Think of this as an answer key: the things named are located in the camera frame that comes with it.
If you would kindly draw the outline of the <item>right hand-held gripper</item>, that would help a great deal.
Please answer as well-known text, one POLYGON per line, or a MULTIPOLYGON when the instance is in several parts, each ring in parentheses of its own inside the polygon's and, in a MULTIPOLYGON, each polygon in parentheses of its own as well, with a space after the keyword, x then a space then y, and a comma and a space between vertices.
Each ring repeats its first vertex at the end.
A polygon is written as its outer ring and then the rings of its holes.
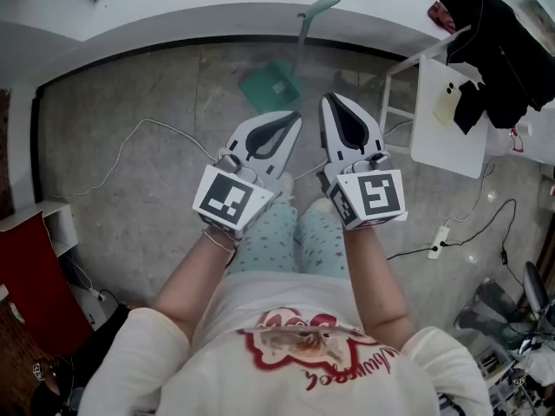
POLYGON ((406 220, 402 173, 383 151, 378 122, 350 98, 327 93, 320 102, 320 123, 327 161, 317 176, 343 228, 406 220))

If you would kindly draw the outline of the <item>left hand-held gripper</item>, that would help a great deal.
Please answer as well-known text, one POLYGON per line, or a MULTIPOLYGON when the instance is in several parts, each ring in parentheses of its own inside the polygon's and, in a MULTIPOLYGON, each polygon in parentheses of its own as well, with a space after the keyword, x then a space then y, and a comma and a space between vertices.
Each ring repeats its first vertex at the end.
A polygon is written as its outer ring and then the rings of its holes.
POLYGON ((228 237, 242 238, 275 200, 302 125, 297 111, 269 112, 240 123, 203 173, 193 201, 200 219, 228 237))

